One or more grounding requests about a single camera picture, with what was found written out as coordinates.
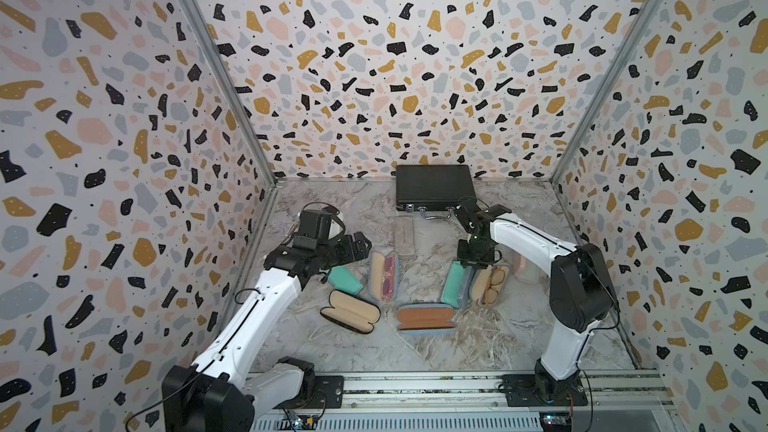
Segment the pink glasses case grey lining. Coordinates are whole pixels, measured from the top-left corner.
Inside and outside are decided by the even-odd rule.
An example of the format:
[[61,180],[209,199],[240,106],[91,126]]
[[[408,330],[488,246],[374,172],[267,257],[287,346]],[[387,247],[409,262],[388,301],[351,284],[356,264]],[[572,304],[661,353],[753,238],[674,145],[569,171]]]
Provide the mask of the pink glasses case grey lining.
[[541,268],[523,255],[516,253],[513,259],[514,277],[526,284],[537,284],[540,281]]

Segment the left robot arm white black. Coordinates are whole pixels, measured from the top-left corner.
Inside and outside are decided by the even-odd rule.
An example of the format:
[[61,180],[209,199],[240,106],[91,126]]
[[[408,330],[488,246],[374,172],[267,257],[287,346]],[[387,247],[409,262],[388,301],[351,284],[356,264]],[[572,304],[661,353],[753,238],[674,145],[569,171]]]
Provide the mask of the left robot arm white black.
[[250,368],[280,316],[315,275],[366,259],[361,232],[321,240],[302,236],[270,252],[257,283],[220,335],[188,367],[174,366],[161,384],[168,431],[249,431],[277,406],[310,397],[313,367],[283,359],[245,389]]

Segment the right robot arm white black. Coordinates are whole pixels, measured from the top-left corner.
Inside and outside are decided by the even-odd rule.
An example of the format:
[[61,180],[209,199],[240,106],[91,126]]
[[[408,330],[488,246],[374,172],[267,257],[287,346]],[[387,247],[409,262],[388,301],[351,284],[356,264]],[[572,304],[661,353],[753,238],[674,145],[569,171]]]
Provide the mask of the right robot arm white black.
[[558,239],[503,205],[482,207],[473,197],[462,198],[455,212],[469,234],[457,248],[463,265],[492,265],[501,245],[549,276],[549,308],[556,322],[545,352],[535,364],[532,393],[544,403],[566,396],[577,384],[580,357],[592,332],[611,311],[618,310],[600,248]]

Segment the mint green glasses case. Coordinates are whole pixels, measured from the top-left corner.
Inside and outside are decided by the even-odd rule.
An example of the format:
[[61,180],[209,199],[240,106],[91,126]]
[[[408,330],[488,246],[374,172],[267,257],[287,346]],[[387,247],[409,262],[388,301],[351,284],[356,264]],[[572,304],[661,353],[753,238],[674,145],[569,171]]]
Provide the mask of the mint green glasses case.
[[349,295],[356,295],[363,289],[362,282],[344,266],[333,267],[328,274],[328,281],[336,290]]

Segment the beige case with brown glasses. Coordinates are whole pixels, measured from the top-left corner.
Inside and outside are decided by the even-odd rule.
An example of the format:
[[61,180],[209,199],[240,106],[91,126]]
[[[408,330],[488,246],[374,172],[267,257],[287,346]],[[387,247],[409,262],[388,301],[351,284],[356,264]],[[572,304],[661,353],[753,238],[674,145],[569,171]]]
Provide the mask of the beige case with brown glasses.
[[507,265],[489,266],[478,271],[470,288],[470,299],[480,307],[490,308],[497,304],[510,275]]

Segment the blue case with pink glasses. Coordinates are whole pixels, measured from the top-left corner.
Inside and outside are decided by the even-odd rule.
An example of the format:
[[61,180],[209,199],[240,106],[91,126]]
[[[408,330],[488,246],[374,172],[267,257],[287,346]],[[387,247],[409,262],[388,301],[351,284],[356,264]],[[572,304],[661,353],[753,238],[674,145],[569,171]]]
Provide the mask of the blue case with pink glasses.
[[399,260],[395,252],[371,256],[368,288],[371,296],[379,302],[391,302],[397,293]]

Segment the grey case mint lining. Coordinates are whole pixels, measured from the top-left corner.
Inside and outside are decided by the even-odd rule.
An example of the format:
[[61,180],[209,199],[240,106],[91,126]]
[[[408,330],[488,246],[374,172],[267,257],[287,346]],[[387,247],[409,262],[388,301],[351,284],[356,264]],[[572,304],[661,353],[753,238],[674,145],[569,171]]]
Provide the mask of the grey case mint lining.
[[446,278],[440,301],[453,309],[462,309],[467,306],[470,296],[470,288],[474,278],[474,268],[465,266],[460,261],[451,263]]

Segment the black case beige lining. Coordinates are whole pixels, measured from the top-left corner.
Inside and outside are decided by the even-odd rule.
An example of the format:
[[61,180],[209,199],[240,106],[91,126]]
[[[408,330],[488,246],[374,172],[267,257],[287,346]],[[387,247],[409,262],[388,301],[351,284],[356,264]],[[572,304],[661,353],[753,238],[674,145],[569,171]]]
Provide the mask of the black case beige lining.
[[346,330],[367,335],[380,320],[381,311],[372,303],[334,290],[329,295],[329,305],[320,310],[320,315]]

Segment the black ribbed briefcase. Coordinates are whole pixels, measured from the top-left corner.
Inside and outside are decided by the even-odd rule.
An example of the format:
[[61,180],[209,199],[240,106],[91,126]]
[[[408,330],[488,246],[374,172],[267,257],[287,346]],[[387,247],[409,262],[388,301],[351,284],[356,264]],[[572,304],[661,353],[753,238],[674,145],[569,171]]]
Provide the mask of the black ribbed briefcase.
[[467,165],[402,165],[395,182],[395,207],[403,212],[449,211],[476,196]]

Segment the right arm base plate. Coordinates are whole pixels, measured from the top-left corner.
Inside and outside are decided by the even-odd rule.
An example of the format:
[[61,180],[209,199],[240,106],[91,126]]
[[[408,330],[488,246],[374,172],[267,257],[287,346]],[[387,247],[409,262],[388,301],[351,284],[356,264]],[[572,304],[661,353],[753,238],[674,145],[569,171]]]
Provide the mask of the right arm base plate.
[[508,407],[566,407],[586,406],[588,397],[580,378],[556,381],[546,372],[536,374],[505,374],[497,390],[505,397]]

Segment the aluminium front rail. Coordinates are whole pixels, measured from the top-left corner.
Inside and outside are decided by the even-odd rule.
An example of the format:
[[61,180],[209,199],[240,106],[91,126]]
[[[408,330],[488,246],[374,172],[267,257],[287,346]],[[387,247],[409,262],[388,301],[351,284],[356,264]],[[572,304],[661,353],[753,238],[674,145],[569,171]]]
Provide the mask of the aluminium front rail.
[[586,406],[508,407],[497,390],[505,374],[331,372],[343,375],[339,409],[276,409],[255,431],[682,431],[672,398],[655,372],[582,372]]

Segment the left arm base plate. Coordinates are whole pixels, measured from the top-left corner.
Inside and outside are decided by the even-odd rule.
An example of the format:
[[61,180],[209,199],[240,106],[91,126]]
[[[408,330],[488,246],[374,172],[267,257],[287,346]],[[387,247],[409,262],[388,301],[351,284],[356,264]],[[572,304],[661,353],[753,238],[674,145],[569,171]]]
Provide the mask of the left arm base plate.
[[339,409],[344,396],[344,382],[343,375],[319,375],[312,382],[305,379],[298,395],[280,403],[276,409]]

